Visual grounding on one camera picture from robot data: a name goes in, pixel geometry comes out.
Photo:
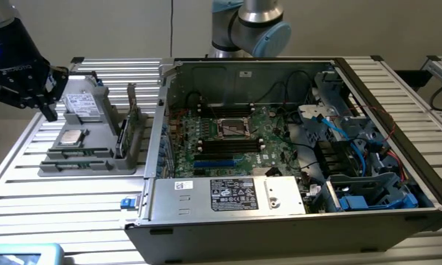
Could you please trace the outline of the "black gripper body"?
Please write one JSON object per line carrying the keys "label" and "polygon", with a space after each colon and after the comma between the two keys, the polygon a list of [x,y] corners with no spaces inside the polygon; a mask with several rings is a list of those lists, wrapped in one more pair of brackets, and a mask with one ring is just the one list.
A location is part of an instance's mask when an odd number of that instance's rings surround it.
{"label": "black gripper body", "polygon": [[0,85],[39,105],[51,63],[42,56],[24,24],[15,18],[0,28]]}

